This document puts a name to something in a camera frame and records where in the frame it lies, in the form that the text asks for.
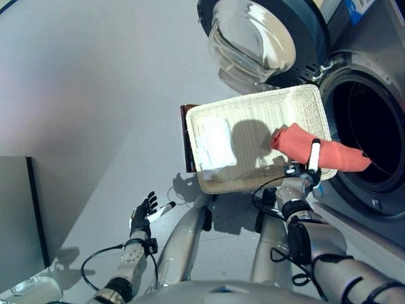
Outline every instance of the laundry basket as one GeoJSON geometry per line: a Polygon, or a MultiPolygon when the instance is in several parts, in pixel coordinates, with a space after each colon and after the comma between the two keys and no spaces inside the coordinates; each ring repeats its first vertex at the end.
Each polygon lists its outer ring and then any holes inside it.
{"type": "MultiPolygon", "coordinates": [[[[270,148],[281,127],[296,122],[330,140],[319,90],[311,84],[197,106],[189,110],[186,122],[200,187],[209,194],[247,191],[283,176],[292,160],[270,148]]],[[[336,174],[335,169],[321,171],[322,180],[336,174]]]]}

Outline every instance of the white wicker basket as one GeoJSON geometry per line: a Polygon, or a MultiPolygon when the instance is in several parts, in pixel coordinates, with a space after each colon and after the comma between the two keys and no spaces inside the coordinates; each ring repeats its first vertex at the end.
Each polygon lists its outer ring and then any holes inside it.
{"type": "MultiPolygon", "coordinates": [[[[328,122],[318,88],[299,85],[286,89],[239,96],[197,106],[187,113],[187,128],[201,189],[205,193],[245,191],[259,187],[270,179],[283,176],[289,160],[283,153],[271,149],[274,132],[294,122],[315,136],[330,140],[328,122]],[[227,120],[231,130],[231,146],[236,164],[219,168],[207,179],[201,166],[199,137],[204,117],[227,120]]],[[[330,179],[336,170],[323,168],[322,179],[330,179]]],[[[279,186],[280,180],[268,186],[279,186]]]]}

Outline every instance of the washing machine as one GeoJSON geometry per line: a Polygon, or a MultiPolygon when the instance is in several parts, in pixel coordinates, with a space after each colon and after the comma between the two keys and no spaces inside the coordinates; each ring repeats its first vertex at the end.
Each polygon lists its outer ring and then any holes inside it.
{"type": "Polygon", "coordinates": [[[323,203],[405,248],[405,26],[395,0],[200,0],[219,76],[245,94],[316,84],[334,141],[373,163],[323,203]]]}

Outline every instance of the washing machine door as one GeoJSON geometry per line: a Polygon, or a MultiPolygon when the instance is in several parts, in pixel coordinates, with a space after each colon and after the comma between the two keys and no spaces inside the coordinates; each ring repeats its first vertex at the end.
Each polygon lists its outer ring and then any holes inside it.
{"type": "Polygon", "coordinates": [[[197,8],[222,79],[290,87],[328,59],[327,25],[313,0],[199,0],[197,8]]]}

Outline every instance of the red towel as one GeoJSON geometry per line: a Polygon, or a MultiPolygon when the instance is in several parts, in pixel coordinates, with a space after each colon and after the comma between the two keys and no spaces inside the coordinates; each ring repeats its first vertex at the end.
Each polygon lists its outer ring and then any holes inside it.
{"type": "MultiPolygon", "coordinates": [[[[281,129],[275,134],[271,147],[299,163],[307,163],[314,138],[314,135],[302,130],[298,124],[293,123],[289,128],[281,129]]],[[[371,160],[364,157],[359,149],[346,147],[339,142],[321,139],[320,168],[359,172],[364,171],[369,164],[371,164],[371,160]]]]}

